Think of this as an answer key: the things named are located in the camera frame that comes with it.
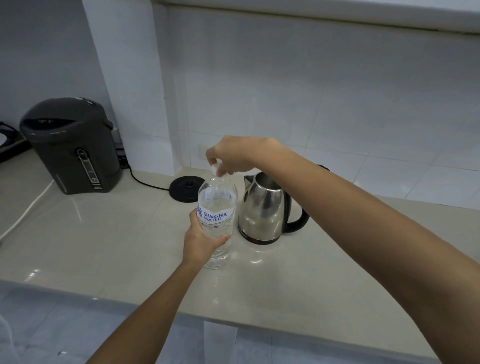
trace water bottle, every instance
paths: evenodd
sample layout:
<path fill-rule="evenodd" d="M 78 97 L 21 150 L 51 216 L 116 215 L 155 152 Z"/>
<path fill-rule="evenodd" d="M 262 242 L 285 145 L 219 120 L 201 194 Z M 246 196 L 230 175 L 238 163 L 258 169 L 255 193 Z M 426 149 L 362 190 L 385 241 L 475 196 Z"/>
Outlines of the water bottle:
<path fill-rule="evenodd" d="M 235 207 L 238 192 L 230 176 L 217 177 L 216 171 L 221 161 L 212 165 L 212 178 L 205 181 L 198 190 L 197 218 L 205 234 L 211 238 L 219 238 L 231 234 L 235 220 Z M 230 240 L 216 249 L 205 264 L 206 268 L 223 267 L 230 254 Z"/>

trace hand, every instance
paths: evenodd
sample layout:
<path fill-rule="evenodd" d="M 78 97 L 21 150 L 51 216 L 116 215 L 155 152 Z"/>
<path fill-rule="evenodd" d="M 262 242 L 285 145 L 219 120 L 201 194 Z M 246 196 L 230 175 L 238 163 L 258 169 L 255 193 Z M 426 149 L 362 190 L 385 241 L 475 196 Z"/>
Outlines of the hand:
<path fill-rule="evenodd" d="M 214 250 L 230 239 L 230 235 L 223 235 L 213 239 L 205 235 L 198 223 L 197 209 L 190 213 L 190 228 L 185 233 L 183 242 L 182 263 L 201 269 L 210 259 Z"/>
<path fill-rule="evenodd" d="M 222 140 L 207 150 L 206 157 L 210 165 L 217 159 L 222 160 L 217 176 L 226 173 L 246 172 L 256 167 L 255 158 L 270 144 L 278 144 L 274 139 L 256 136 L 231 136 L 226 135 Z"/>

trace floor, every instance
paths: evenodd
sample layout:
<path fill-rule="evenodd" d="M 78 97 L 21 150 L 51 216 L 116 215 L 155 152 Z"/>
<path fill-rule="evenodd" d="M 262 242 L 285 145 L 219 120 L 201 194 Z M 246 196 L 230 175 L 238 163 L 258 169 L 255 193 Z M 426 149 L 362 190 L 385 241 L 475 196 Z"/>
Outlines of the floor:
<path fill-rule="evenodd" d="M 0 281 L 0 315 L 10 324 L 9 336 L 0 325 L 1 364 L 81 364 L 135 309 L 125 303 L 98 300 L 17 286 Z M 161 364 L 204 363 L 203 321 L 177 315 L 157 361 Z M 379 353 L 338 348 L 313 338 L 239 328 L 230 364 L 406 364 L 438 361 L 393 358 Z"/>

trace kettle base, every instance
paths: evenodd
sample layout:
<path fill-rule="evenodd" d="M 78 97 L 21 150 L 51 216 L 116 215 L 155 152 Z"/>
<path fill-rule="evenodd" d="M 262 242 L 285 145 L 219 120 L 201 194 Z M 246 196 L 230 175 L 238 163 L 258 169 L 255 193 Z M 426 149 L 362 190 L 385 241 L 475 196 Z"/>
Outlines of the kettle base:
<path fill-rule="evenodd" d="M 257 244 L 257 245 L 268 245 L 268 244 L 272 244 L 272 243 L 275 243 L 275 242 L 280 238 L 280 237 L 277 237 L 277 238 L 272 239 L 272 240 L 258 240 L 258 239 L 252 238 L 251 236 L 248 236 L 248 235 L 240 228 L 240 226 L 238 226 L 238 228 L 239 228 L 240 234 L 241 234 L 246 240 L 248 240 L 248 241 L 251 242 L 251 243 Z"/>

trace stainless steel kettle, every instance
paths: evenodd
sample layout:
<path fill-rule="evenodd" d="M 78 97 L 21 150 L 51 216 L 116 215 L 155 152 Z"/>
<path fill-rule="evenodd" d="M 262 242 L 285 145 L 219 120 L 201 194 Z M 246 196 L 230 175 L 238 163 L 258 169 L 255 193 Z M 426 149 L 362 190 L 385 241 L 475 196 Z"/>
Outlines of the stainless steel kettle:
<path fill-rule="evenodd" d="M 305 226 L 310 216 L 303 209 L 297 221 L 288 222 L 292 198 L 267 174 L 245 176 L 245 180 L 249 185 L 238 215 L 238 228 L 245 239 L 267 245 L 276 242 L 282 233 L 295 232 Z"/>

